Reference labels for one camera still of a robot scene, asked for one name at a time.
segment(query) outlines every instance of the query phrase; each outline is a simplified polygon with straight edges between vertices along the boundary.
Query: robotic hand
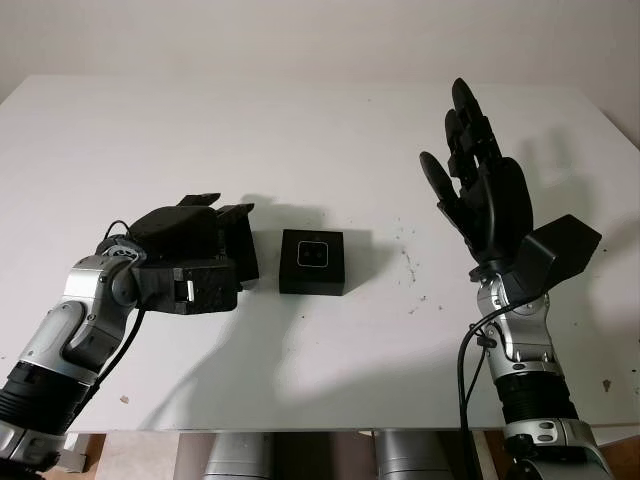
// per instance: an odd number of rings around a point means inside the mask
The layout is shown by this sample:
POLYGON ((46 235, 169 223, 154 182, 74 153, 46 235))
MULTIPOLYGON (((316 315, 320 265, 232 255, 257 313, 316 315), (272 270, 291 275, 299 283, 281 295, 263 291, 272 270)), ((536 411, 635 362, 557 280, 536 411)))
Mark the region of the robotic hand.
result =
POLYGON ((420 162, 438 207, 462 234, 478 267, 478 306, 458 356, 461 426, 467 472, 476 477, 466 406, 464 353, 474 333, 488 351, 503 404, 510 478, 613 478, 589 425, 580 421, 546 326, 548 290, 581 273, 601 235, 571 215, 536 230, 527 184, 518 163, 503 157, 486 116, 462 79, 453 84, 454 109, 445 117, 449 174, 429 153, 420 162))
POLYGON ((253 205, 210 208, 219 197, 188 195, 108 237, 124 224, 116 221, 96 253, 74 265, 0 390, 0 478, 39 478, 55 465, 66 430, 124 356, 145 311, 236 307, 240 282, 258 278, 253 205), (134 308, 136 323, 118 350, 134 308))

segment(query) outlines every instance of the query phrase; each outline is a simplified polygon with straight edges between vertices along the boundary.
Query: small black cube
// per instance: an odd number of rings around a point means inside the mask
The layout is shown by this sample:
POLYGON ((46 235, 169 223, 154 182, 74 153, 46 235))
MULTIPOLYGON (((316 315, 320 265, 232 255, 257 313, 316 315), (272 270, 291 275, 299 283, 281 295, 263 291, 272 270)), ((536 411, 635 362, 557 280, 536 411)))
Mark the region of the small black cube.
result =
POLYGON ((282 232, 280 293, 342 295, 343 290, 342 232, 282 232))

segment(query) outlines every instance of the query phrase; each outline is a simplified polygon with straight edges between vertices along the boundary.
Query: wire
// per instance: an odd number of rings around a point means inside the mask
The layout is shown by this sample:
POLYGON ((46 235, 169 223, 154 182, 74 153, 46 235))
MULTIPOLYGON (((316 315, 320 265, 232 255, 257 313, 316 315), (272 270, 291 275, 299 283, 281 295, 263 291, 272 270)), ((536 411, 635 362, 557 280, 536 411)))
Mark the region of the wire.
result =
POLYGON ((469 399, 471 398, 471 394, 473 393, 473 387, 476 386, 476 381, 478 380, 478 375, 480 375, 480 370, 482 370, 482 364, 484 363, 484 358, 487 355, 487 347, 482 347, 482 354, 480 355, 480 360, 478 360, 478 366, 476 367, 476 372, 473 374, 473 379, 471 380, 471 385, 469 385, 469 390, 467 391, 467 395, 464 398, 467 406, 469 405, 469 399))
POLYGON ((80 412, 89 402, 89 400, 93 398, 96 392, 100 389, 100 385, 102 384, 102 382, 109 376, 112 370, 116 368, 116 365, 120 363, 120 360, 122 360, 122 357, 124 357, 124 355, 127 353, 127 350, 129 350, 129 347, 133 343, 133 340, 136 338, 136 335, 140 330, 140 326, 142 325, 142 320, 144 319, 145 313, 146 313, 146 310, 141 310, 141 309, 138 310, 136 321, 133 324, 133 327, 131 328, 131 331, 129 332, 127 339, 124 341, 124 343, 120 347, 120 350, 118 350, 118 353, 116 353, 116 356, 113 357, 113 360, 109 362, 109 365, 107 365, 107 368, 104 369, 104 371, 96 379, 95 383, 89 388, 89 390, 87 390, 87 393, 82 399, 82 402, 78 404, 78 407, 74 412, 74 416, 73 416, 74 419, 80 414, 80 412))
POLYGON ((526 298, 524 300, 520 300, 518 302, 507 305, 506 307, 502 307, 495 312, 491 312, 490 314, 483 317, 480 321, 471 325, 469 331, 465 334, 462 342, 460 343, 460 349, 458 350, 458 361, 456 365, 457 375, 458 375, 458 404, 460 407, 460 431, 462 433, 462 451, 465 462, 465 469, 467 471, 467 478, 469 480, 474 480, 478 478, 478 472, 476 470, 476 462, 473 456, 473 449, 471 448, 472 440, 471 440, 471 432, 469 431, 469 421, 467 418, 467 394, 466 388, 464 386, 464 357, 467 351, 467 347, 469 346, 469 342, 476 335, 482 327, 491 322, 494 318, 499 317, 511 310, 514 310, 522 305, 525 305, 531 301, 535 300, 535 298, 526 298))
POLYGON ((133 237, 133 235, 131 235, 131 230, 129 229, 129 225, 127 225, 123 220, 114 220, 113 222, 111 222, 111 225, 109 225, 109 228, 107 228, 107 231, 104 234, 103 240, 107 239, 107 237, 111 233, 111 229, 113 227, 115 227, 116 225, 118 225, 118 224, 124 226, 124 228, 127 230, 127 233, 129 234, 129 236, 133 237))

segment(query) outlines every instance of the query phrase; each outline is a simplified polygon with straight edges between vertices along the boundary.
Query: white tabletop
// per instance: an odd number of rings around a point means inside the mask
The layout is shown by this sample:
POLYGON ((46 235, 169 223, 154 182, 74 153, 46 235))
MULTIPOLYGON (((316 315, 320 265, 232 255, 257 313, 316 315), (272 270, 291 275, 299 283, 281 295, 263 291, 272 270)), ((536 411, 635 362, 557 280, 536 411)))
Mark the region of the white tabletop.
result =
MULTIPOLYGON (((569 212, 604 235, 549 328, 581 417, 637 423, 638 151, 577 91, 472 87, 536 225, 569 212)), ((256 203, 258 285, 230 313, 149 313, 73 430, 457 427, 474 262, 418 163, 448 158, 449 88, 29 78, 0 105, 0 376, 113 219, 219 191, 256 203), (345 232, 346 295, 278 294, 283 228, 345 232)), ((471 425, 500 407, 485 369, 471 425)))

